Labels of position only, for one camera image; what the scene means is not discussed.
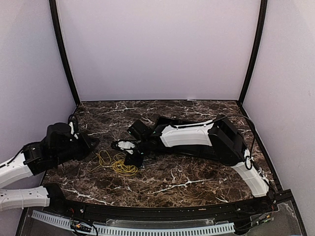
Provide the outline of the black bin far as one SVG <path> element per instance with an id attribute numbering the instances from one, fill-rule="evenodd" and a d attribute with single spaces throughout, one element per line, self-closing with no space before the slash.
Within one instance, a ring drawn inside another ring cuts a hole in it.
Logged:
<path id="1" fill-rule="evenodd" d="M 253 139 L 252 130 L 249 127 L 238 127 L 237 129 L 243 136 L 244 141 L 249 144 Z"/>

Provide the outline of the left black corner post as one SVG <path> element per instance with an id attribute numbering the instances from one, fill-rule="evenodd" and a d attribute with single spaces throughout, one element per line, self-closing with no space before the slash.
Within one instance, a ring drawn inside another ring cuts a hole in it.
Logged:
<path id="1" fill-rule="evenodd" d="M 57 9 L 57 1 L 49 0 L 49 6 L 50 6 L 51 18 L 53 22 L 53 28 L 55 32 L 55 38 L 56 38 L 60 58 L 62 61 L 63 69 L 66 75 L 68 86 L 71 91 L 72 98 L 77 107 L 81 103 L 81 101 L 80 101 L 79 94 L 75 86 L 74 78 L 72 76 L 70 64 L 67 57 L 67 52 L 65 49 L 64 41 L 63 41 L 63 34 L 62 34 L 62 29 L 61 29 L 61 24 L 59 20 L 58 9 Z"/>

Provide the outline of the black bin near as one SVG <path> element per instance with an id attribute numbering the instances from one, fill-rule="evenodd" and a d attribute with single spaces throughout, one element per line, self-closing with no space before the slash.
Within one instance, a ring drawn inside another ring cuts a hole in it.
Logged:
<path id="1" fill-rule="evenodd" d="M 169 125 L 182 125 L 183 121 L 176 118 L 167 118 L 160 116 L 154 126 L 154 130 L 164 129 L 165 127 Z"/>

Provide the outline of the black front rail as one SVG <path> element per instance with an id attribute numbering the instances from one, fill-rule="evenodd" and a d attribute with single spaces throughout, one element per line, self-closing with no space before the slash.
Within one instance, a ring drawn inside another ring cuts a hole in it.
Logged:
<path id="1" fill-rule="evenodd" d="M 278 207 L 268 198 L 263 197 L 218 205 L 162 208 L 106 206 L 65 200 L 51 207 L 45 207 L 43 210 L 95 222 L 105 222 L 108 219 L 176 221 L 207 218 L 214 218 L 216 221 L 246 221 L 257 214 L 275 212 Z"/>

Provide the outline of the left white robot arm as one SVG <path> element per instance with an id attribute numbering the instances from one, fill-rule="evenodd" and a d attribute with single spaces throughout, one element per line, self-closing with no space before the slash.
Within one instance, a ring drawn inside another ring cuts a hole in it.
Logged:
<path id="1" fill-rule="evenodd" d="M 55 183 L 28 189 L 7 189 L 19 180 L 36 176 L 71 161 L 88 157 L 99 144 L 98 138 L 85 134 L 45 137 L 40 142 L 26 144 L 11 159 L 0 165 L 1 211 L 26 207 L 51 207 L 58 214 L 69 211 L 60 187 Z"/>

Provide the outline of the black bin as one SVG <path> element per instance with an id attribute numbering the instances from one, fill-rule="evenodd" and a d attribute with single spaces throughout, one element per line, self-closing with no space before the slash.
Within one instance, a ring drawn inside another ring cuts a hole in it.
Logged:
<path id="1" fill-rule="evenodd" d="M 154 126 L 154 130 L 164 129 L 165 127 L 169 125 L 182 125 L 183 121 L 176 118 L 167 118 L 160 116 Z"/>
<path id="2" fill-rule="evenodd" d="M 252 130 L 249 127 L 238 127 L 237 129 L 243 136 L 244 141 L 249 144 L 253 139 Z"/>

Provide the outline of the black corner post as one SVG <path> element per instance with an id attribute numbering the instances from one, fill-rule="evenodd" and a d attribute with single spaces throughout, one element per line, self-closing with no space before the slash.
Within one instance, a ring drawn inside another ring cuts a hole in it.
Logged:
<path id="1" fill-rule="evenodd" d="M 51 18 L 53 22 L 53 28 L 55 32 L 55 38 L 56 38 L 60 58 L 62 61 L 63 69 L 66 75 L 68 86 L 71 91 L 72 98 L 77 107 L 81 103 L 81 101 L 80 101 L 79 94 L 75 86 L 74 78 L 72 76 L 70 64 L 67 57 L 67 52 L 65 49 L 64 41 L 63 41 L 63 34 L 62 34 L 62 29 L 61 29 L 61 24 L 59 20 L 58 9 L 57 9 L 57 1 L 49 0 L 49 6 L 50 6 Z"/>
<path id="2" fill-rule="evenodd" d="M 251 78 L 253 75 L 260 43 L 261 43 L 261 38 L 263 34 L 263 28 L 264 28 L 264 23 L 265 23 L 265 17 L 266 17 L 266 12 L 267 12 L 267 4 L 268 0 L 261 0 L 260 1 L 260 8 L 259 8 L 259 15 L 258 15 L 258 20 L 257 20 L 257 26 L 256 26 L 256 31 L 255 31 L 255 36 L 254 36 L 254 41 L 253 41 L 253 46 L 252 46 L 252 52 L 248 64 L 248 68 L 246 71 L 246 75 L 244 78 L 243 86 L 238 98 L 238 106 L 242 107 L 250 86 Z"/>

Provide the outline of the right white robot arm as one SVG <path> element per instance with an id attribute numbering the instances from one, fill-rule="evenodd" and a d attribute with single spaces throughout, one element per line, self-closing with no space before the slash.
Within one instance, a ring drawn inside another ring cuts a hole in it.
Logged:
<path id="1" fill-rule="evenodd" d="M 217 115 L 214 120 L 192 122 L 158 117 L 153 128 L 136 120 L 128 133 L 133 140 L 117 140 L 111 148 L 126 154 L 124 164 L 141 167 L 152 152 L 173 153 L 217 161 L 233 168 L 256 197 L 251 203 L 255 213 L 270 205 L 268 195 L 274 193 L 267 175 L 255 164 L 253 146 L 248 147 L 229 116 Z"/>

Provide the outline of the right black corner post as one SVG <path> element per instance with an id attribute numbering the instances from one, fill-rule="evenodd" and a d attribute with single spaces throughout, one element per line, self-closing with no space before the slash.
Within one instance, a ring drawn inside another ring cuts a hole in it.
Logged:
<path id="1" fill-rule="evenodd" d="M 267 12 L 267 4 L 268 0 L 261 0 L 260 1 L 260 8 L 259 8 L 259 15 L 258 15 L 258 20 L 257 20 L 257 26 L 256 26 L 256 31 L 255 31 L 255 36 L 254 36 L 254 41 L 253 41 L 253 46 L 252 46 L 252 52 L 248 64 L 248 68 L 246 71 L 246 75 L 244 78 L 243 86 L 238 98 L 238 106 L 242 107 L 250 86 L 251 78 L 253 75 L 260 43 L 261 43 L 261 38 L 263 34 L 263 28 L 264 28 L 264 23 L 265 23 L 265 17 L 266 17 L 266 12 Z"/>

